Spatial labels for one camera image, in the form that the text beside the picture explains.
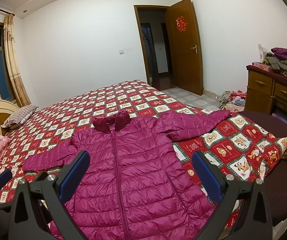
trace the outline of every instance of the blue gripper pad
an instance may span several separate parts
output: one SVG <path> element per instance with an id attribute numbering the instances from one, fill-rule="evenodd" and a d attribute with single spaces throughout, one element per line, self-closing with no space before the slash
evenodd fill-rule
<path id="1" fill-rule="evenodd" d="M 223 198 L 222 188 L 210 168 L 207 166 L 207 163 L 204 162 L 197 152 L 193 153 L 192 163 L 210 199 L 219 204 Z"/>
<path id="2" fill-rule="evenodd" d="M 72 198 L 89 164 L 90 155 L 88 152 L 84 152 L 60 184 L 59 200 L 62 204 L 65 204 Z"/>
<path id="3" fill-rule="evenodd" d="M 0 174 L 0 190 L 9 182 L 10 179 L 12 179 L 12 172 L 10 170 L 5 170 Z"/>

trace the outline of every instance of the jacket sleeve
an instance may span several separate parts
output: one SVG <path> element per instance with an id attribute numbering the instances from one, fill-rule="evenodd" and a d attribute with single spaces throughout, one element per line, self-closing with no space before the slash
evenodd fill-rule
<path id="1" fill-rule="evenodd" d="M 209 115 L 182 114 L 171 110 L 161 115 L 152 131 L 167 134 L 173 142 L 187 140 L 211 131 L 229 115 L 229 110 L 218 110 Z"/>
<path id="2" fill-rule="evenodd" d="M 77 149 L 75 145 L 71 143 L 71 139 L 68 139 L 50 151 L 29 156 L 23 163 L 22 169 L 23 171 L 41 171 L 69 164 L 76 153 Z"/>

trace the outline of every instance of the drawer handle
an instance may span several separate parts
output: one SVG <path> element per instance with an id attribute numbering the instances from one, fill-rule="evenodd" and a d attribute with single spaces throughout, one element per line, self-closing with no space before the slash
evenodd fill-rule
<path id="1" fill-rule="evenodd" d="M 267 85 L 267 84 L 265 84 L 264 82 L 261 82 L 261 81 L 259 81 L 259 80 L 255 80 L 255 82 L 257 82 L 257 83 L 260 84 L 260 85 L 264 85 L 264 86 Z"/>
<path id="2" fill-rule="evenodd" d="M 280 92 L 284 93 L 285 95 L 287 95 L 287 92 L 284 90 L 280 90 Z"/>

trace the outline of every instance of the white wall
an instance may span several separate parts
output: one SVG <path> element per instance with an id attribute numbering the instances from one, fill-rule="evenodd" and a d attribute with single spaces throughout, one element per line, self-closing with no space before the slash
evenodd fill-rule
<path id="1" fill-rule="evenodd" d="M 282 0 L 192 2 L 200 31 L 206 90 L 217 94 L 246 91 L 246 65 L 259 60 L 258 44 L 268 50 L 287 48 L 287 7 Z"/>
<path id="2" fill-rule="evenodd" d="M 125 80 L 146 81 L 133 8 L 140 4 L 169 0 L 57 0 L 23 19 L 40 106 Z"/>
<path id="3" fill-rule="evenodd" d="M 5 21 L 5 14 L 1 12 L 0 22 L 3 23 L 4 21 Z M 13 32 L 14 32 L 15 49 L 16 49 L 16 54 L 17 54 L 18 66 L 19 66 L 23 84 L 26 88 L 26 91 L 31 100 L 31 103 L 33 105 L 39 106 L 39 102 L 36 98 L 34 87 L 32 86 L 32 83 L 31 83 L 31 79 L 29 75 L 29 67 L 26 62 L 25 41 L 24 41 L 24 35 L 23 35 L 23 19 L 14 16 Z"/>
<path id="4" fill-rule="evenodd" d="M 150 23 L 153 33 L 158 73 L 168 72 L 165 41 L 162 33 L 161 23 L 165 23 L 165 13 L 161 11 L 141 11 L 139 18 L 141 23 Z"/>

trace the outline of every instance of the screw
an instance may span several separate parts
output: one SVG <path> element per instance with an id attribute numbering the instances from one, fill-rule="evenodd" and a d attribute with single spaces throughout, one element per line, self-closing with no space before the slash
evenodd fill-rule
<path id="1" fill-rule="evenodd" d="M 47 180 L 52 181 L 52 180 L 55 180 L 55 178 L 56 178 L 56 175 L 50 174 L 48 175 Z"/>
<path id="2" fill-rule="evenodd" d="M 227 174 L 226 175 L 226 180 L 233 181 L 234 179 L 235 179 L 235 177 L 232 174 Z"/>
<path id="3" fill-rule="evenodd" d="M 18 181 L 18 183 L 19 183 L 20 185 L 25 184 L 26 182 L 27 182 L 27 181 L 26 181 L 26 179 L 24 179 L 24 178 L 19 179 L 19 181 Z"/>
<path id="4" fill-rule="evenodd" d="M 256 183 L 257 183 L 258 185 L 261 185 L 261 184 L 263 184 L 263 181 L 262 181 L 260 178 L 257 178 L 257 179 L 256 179 Z"/>

